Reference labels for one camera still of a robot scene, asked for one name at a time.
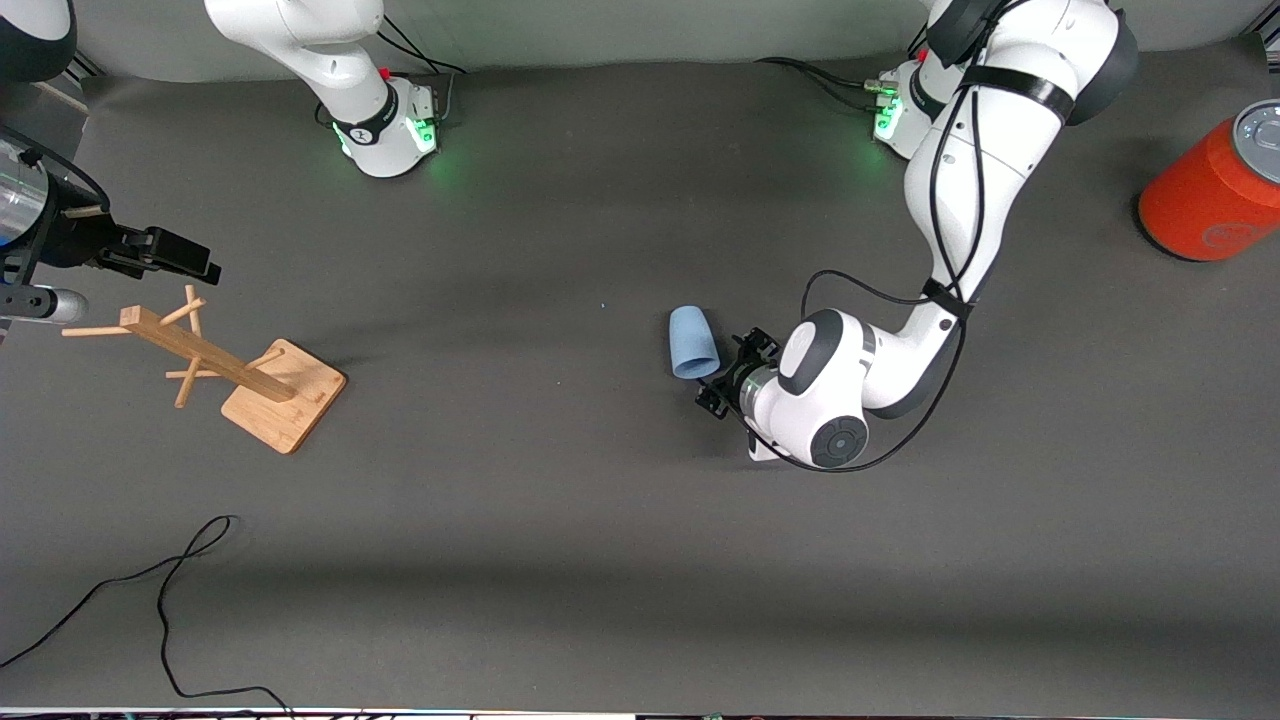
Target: gray tabletop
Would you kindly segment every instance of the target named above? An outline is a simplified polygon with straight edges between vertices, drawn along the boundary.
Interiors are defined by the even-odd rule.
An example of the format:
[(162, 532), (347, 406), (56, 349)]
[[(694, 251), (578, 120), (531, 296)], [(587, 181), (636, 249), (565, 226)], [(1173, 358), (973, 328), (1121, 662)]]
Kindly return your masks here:
[[(852, 76), (887, 60), (851, 61)], [(214, 249), (206, 336), (342, 368), (275, 455), (134, 338), (0, 352), (0, 638), (243, 523), (183, 573), (191, 689), (298, 706), (760, 714), (1280, 714), (1280, 245), (1171, 260), (1130, 199), (1267, 92), (1257, 40), (1152, 54), (1014, 206), (955, 383), (874, 471), (751, 464), (669, 375), (664, 318), (783, 336), (824, 266), (915, 291), (904, 164), (764, 65), (489, 72), (443, 151), (362, 177), (300, 82), (91, 87), (120, 222)], [(182, 281), (81, 269), (92, 323)], [(900, 309), (841, 284), (883, 327)], [(872, 451), (911, 419), (873, 424)], [(156, 580), (0, 673), (4, 705), (173, 706)], [(264, 705), (266, 698), (228, 700)]]

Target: orange-red container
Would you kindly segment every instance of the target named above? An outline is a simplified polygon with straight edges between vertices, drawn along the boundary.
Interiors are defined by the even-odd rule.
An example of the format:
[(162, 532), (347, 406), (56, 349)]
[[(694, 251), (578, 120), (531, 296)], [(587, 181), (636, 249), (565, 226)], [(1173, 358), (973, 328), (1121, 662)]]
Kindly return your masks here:
[(1280, 229), (1280, 100), (1224, 120), (1138, 199), (1157, 247), (1184, 260), (1224, 260)]

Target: wooden base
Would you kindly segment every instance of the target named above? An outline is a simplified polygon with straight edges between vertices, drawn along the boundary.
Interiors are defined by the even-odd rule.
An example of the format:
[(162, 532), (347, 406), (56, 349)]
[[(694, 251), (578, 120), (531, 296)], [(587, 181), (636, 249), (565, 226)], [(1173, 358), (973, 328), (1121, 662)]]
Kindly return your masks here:
[(262, 354), (269, 357), (284, 351), (279, 357), (259, 366), (273, 378), (293, 387), (298, 393), (292, 400), (275, 402), (261, 395), (237, 387), (223, 404), (223, 416), (248, 430), (248, 433), (276, 452), (291, 455), (302, 446), (338, 393), (347, 384), (347, 377), (312, 357), (287, 340), (278, 340)]

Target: light blue cup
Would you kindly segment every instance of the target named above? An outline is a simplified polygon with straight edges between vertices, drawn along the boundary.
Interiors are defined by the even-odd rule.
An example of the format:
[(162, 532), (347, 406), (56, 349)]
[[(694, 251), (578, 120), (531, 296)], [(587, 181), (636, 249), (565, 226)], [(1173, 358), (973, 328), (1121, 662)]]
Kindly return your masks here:
[(671, 372), (682, 380), (696, 380), (719, 370), (716, 338), (701, 307), (685, 305), (671, 311)]

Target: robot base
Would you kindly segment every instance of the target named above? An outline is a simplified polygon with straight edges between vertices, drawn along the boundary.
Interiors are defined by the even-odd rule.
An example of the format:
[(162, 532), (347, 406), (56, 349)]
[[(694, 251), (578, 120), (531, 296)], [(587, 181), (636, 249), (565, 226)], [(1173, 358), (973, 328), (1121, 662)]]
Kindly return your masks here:
[(419, 87), (403, 78), (392, 78), (387, 85), (397, 95), (397, 114), (378, 142), (357, 145), (334, 127), (343, 154), (361, 172), (375, 178), (404, 174), (436, 150), (438, 127), (431, 88)]

